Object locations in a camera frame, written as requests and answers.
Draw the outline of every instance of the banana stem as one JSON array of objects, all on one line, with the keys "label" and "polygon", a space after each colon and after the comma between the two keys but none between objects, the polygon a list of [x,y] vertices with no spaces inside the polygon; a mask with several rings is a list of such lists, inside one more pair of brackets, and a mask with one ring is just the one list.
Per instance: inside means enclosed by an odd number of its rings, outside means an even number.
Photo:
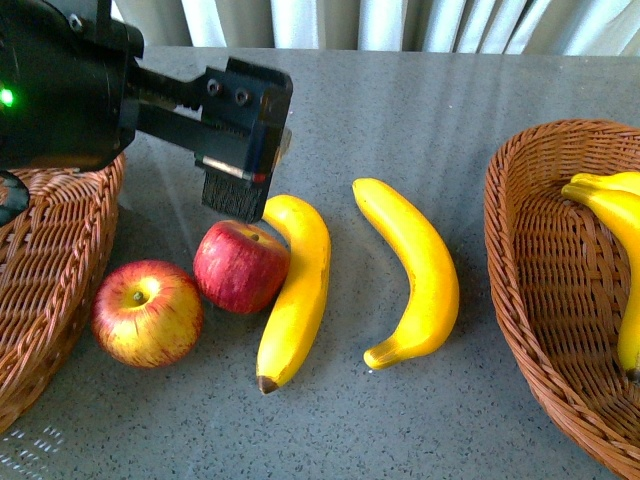
[{"label": "banana stem", "polygon": [[400,345],[393,337],[387,338],[364,353],[364,361],[374,370],[382,370],[401,362],[404,358],[399,354]]},{"label": "banana stem", "polygon": [[144,298],[144,293],[142,293],[140,290],[137,290],[133,294],[133,301],[136,302],[138,305],[142,305],[144,302],[147,301],[147,299]]},{"label": "banana stem", "polygon": [[595,188],[586,185],[568,183],[562,187],[561,193],[564,197],[574,202],[584,204],[595,192]]},{"label": "banana stem", "polygon": [[588,187],[602,188],[603,181],[599,175],[593,175],[591,173],[576,173],[571,177],[571,184],[573,185],[585,185]]}]

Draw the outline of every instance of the red apple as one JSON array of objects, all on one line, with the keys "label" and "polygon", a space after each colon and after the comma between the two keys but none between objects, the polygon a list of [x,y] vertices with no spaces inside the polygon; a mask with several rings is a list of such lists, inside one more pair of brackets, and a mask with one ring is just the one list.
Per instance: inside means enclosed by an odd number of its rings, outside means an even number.
[{"label": "red apple", "polygon": [[193,260],[202,294],[234,313],[255,313],[278,293],[289,271],[289,251],[260,227],[237,220],[215,223]]}]

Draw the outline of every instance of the apple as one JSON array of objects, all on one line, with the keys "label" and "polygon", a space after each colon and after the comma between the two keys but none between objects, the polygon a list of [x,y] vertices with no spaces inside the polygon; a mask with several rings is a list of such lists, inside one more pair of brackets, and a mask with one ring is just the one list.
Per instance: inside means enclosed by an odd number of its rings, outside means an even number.
[{"label": "apple", "polygon": [[202,294],[233,313],[255,313],[278,293],[289,271],[285,246],[254,224],[215,223],[200,242],[193,273]]},{"label": "apple", "polygon": [[139,260],[114,270],[91,306],[91,330],[102,349],[143,368],[183,358],[200,336],[203,318],[193,279],[162,260]]}]

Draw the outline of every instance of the screw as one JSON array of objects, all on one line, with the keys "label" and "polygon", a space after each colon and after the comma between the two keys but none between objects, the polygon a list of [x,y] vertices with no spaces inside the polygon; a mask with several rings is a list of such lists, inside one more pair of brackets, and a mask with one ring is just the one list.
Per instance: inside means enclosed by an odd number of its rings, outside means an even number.
[{"label": "screw", "polygon": [[69,15],[69,26],[71,27],[71,30],[76,33],[84,32],[84,24],[82,23],[82,19],[75,13]]},{"label": "screw", "polygon": [[244,107],[251,100],[251,95],[247,90],[240,87],[236,90],[236,103],[239,107]]},{"label": "screw", "polygon": [[212,78],[207,82],[207,92],[212,97],[220,95],[222,93],[222,85],[215,78]]}]

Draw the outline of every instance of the red-yellow apple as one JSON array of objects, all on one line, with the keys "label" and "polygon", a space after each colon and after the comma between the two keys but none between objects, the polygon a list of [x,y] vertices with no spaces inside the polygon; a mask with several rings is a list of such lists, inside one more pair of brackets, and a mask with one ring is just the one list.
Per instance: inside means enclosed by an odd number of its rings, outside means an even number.
[{"label": "red-yellow apple", "polygon": [[200,293],[184,270],[140,260],[104,279],[93,301],[91,330],[116,360],[152,368],[174,363],[193,348],[203,316]]}]

